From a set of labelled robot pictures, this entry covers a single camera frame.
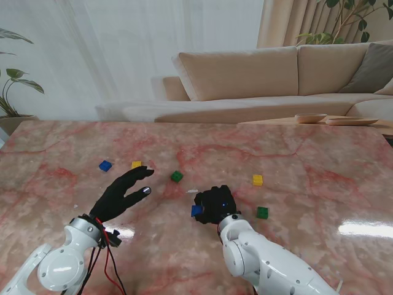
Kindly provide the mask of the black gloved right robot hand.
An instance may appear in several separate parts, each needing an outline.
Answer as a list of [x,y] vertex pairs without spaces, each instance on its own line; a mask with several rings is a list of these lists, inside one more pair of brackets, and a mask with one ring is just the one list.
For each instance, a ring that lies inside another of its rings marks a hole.
[[227,216],[240,213],[227,185],[197,193],[194,202],[202,207],[202,212],[195,215],[195,219],[202,224],[219,224]]

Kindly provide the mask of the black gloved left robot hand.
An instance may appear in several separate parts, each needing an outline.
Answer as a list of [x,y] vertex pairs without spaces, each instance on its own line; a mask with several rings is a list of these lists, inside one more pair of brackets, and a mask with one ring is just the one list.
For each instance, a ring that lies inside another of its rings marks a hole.
[[151,193],[150,187],[143,187],[126,195],[127,190],[133,187],[137,181],[152,176],[153,173],[154,170],[140,166],[119,176],[95,203],[89,212],[89,217],[107,222],[120,216]]

